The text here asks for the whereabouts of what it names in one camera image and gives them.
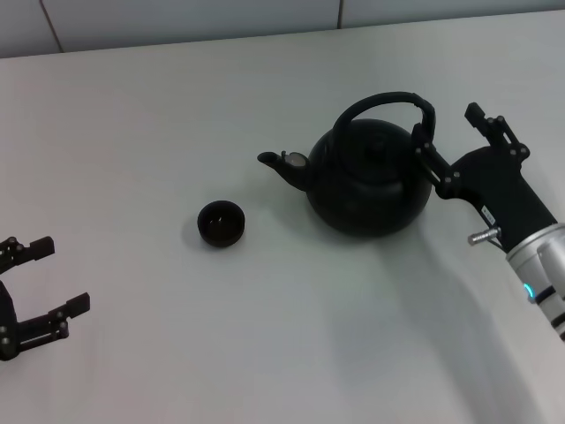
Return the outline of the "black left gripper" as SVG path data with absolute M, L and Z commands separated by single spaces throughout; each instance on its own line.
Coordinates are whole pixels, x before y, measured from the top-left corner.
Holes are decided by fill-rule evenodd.
M 1 273 L 30 261 L 39 261 L 54 253 L 52 237 L 40 238 L 29 246 L 24 246 L 15 237 L 9 237 L 1 242 Z M 68 320 L 89 310 L 90 296 L 85 292 L 47 314 L 18 323 L 11 295 L 1 282 L 1 360 L 12 360 L 21 352 L 67 338 Z

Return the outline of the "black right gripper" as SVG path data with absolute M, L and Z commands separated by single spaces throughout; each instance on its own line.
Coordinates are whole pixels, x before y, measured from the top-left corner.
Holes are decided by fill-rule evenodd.
M 433 136 L 415 124 L 411 142 L 426 177 L 444 200 L 469 202 L 490 228 L 505 252 L 556 223 L 555 217 L 521 174 L 530 150 L 519 142 L 505 117 L 486 117 L 476 102 L 465 118 L 491 147 L 474 150 L 449 165 L 433 144 Z

